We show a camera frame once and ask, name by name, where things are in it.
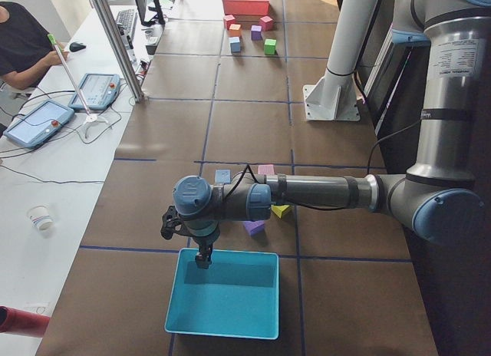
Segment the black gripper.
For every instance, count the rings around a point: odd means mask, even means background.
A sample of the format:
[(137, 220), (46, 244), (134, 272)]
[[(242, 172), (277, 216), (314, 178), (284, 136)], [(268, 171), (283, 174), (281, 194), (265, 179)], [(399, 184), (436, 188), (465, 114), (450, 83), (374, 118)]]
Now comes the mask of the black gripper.
[(193, 241), (199, 246), (195, 256), (195, 262), (198, 268), (202, 268), (203, 266), (205, 269), (209, 268), (211, 264), (212, 246), (218, 238), (219, 228), (215, 228), (209, 235), (193, 237)]

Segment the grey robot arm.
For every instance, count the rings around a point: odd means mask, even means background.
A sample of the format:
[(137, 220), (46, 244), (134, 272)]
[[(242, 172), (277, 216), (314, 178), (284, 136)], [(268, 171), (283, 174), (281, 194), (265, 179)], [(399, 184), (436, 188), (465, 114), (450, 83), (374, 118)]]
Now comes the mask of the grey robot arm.
[(430, 49), (415, 164), (406, 173), (351, 176), (254, 174), (228, 183), (186, 176), (173, 188), (161, 234), (190, 237), (201, 269), (212, 261), (222, 221), (270, 217), (274, 205), (365, 208), (393, 216), (429, 242), (454, 245), (482, 222), (484, 204), (467, 168), (473, 109), (490, 47), (490, 0), (394, 0), (391, 40)]

